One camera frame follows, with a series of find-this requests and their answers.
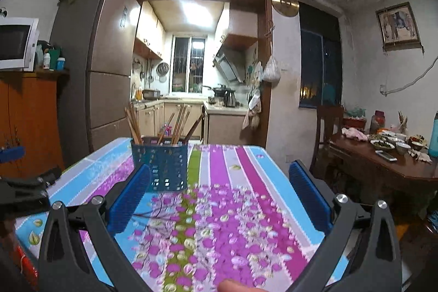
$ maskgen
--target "pink cloth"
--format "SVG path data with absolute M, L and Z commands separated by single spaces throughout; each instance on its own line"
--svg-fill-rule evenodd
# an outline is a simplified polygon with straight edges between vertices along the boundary
M 342 134 L 344 134 L 348 139 L 353 139 L 356 141 L 368 141 L 367 136 L 356 128 L 342 128 Z

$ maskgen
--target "white microwave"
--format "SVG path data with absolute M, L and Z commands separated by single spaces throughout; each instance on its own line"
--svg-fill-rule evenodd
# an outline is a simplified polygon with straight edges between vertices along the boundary
M 37 25 L 37 18 L 0 18 L 0 70 L 33 70 Z

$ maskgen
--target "kitchen window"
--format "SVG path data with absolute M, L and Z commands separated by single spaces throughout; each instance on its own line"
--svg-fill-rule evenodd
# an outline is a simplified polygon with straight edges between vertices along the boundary
M 172 92 L 202 93 L 205 38 L 174 37 Z
M 338 18 L 299 4 L 301 28 L 301 87 L 299 106 L 340 105 L 342 50 Z

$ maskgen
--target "tablecloth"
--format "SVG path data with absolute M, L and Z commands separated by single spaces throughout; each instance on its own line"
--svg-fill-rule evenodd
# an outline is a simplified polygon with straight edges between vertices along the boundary
M 224 278 L 286 290 L 324 234 L 316 231 L 286 176 L 258 146 L 189 145 L 183 193 L 147 193 L 115 239 L 154 292 L 214 291 Z M 66 205 L 105 195 L 134 169 L 130 139 L 119 138 L 66 170 L 49 187 Z M 38 257 L 46 213 L 17 220 L 17 236 Z M 111 285 L 86 232 L 98 278 Z M 330 282 L 347 266 L 342 257 Z

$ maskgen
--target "elephant painting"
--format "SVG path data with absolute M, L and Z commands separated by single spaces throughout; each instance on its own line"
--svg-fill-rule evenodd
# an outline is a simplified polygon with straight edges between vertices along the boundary
M 417 25 L 409 3 L 395 5 L 377 11 L 382 31 L 382 41 L 386 44 L 420 43 Z

